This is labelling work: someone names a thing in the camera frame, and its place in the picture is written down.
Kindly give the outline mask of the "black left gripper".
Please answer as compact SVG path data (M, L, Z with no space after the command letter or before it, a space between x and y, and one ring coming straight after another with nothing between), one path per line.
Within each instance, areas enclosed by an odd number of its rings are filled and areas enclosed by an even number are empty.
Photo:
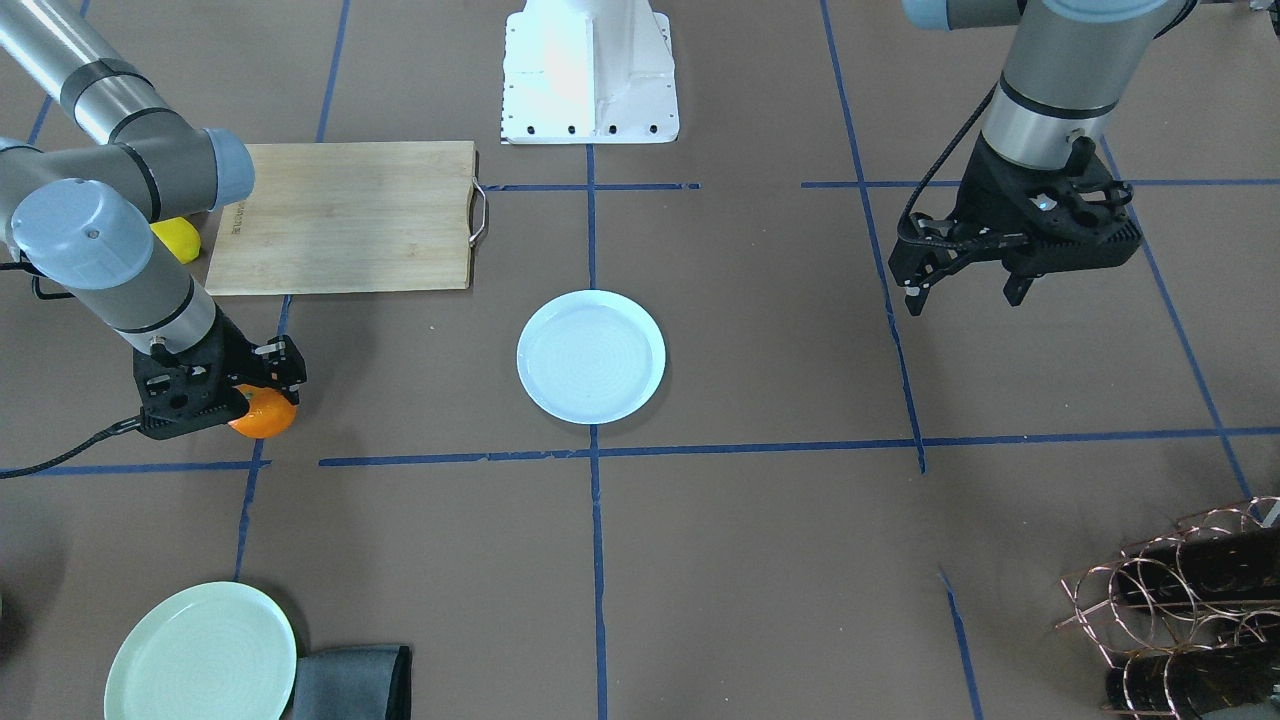
M1110 173L1089 136L1050 170L1011 163L980 138L947 217L904 210L890 272L909 315L919 316L945 277L1000 263L1007 272L1004 297L1019 307L1043 275L1125 264L1144 242L1128 211L1132 200L1133 187Z

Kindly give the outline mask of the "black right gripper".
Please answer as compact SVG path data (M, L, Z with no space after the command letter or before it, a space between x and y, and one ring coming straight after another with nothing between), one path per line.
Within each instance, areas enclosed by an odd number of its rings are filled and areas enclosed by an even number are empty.
M291 337L255 345L218 310L210 332L191 348L165 348L159 355L136 350L133 379L140 395L137 430L150 439L172 439L244 415L248 402L237 386L275 388L300 405L307 370Z

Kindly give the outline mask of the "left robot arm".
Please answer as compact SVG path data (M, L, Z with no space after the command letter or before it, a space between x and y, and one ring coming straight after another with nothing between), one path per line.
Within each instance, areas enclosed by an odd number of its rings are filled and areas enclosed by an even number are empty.
M905 1L923 29L1011 27L996 83L963 124L979 128L951 213L902 210L890 272L908 311L975 263L1007 273L1004 297L1023 302L1050 274L1121 266L1144 236L1133 188L1098 154L1100 140L1151 44L1184 22L1193 1Z

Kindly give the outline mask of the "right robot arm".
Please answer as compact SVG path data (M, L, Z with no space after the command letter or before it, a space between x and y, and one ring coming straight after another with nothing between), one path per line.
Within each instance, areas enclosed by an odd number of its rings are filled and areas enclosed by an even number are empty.
M255 168L230 131L192 126L145 73L59 1L5 1L3 49L92 140L45 152L3 141L3 243L132 348L140 415L170 439L300 401L305 360L256 345L165 247L155 224L244 201Z

